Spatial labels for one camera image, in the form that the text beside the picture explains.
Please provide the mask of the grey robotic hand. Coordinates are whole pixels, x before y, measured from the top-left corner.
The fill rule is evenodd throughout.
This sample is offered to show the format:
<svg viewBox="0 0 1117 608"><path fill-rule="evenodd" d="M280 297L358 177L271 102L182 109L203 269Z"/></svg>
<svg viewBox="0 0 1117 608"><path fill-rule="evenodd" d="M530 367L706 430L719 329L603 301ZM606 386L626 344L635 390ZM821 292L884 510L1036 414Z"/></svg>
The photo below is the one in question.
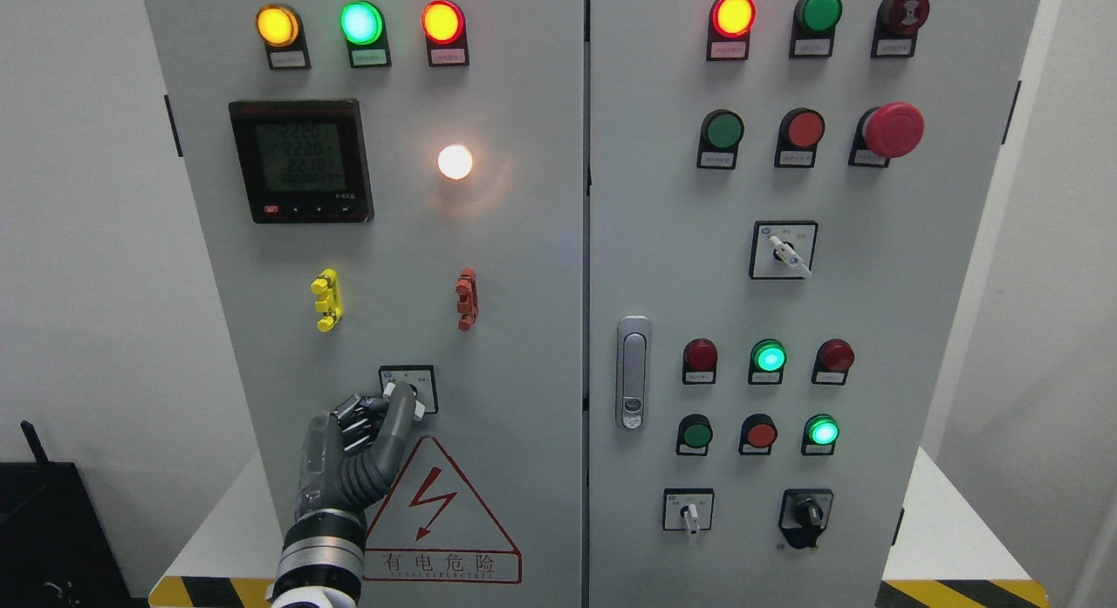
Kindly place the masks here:
<svg viewBox="0 0 1117 608"><path fill-rule="evenodd" d="M303 446L296 517L319 509L359 516L386 496L423 414L414 388L394 382L379 396L352 395L330 414L316 414Z"/></svg>

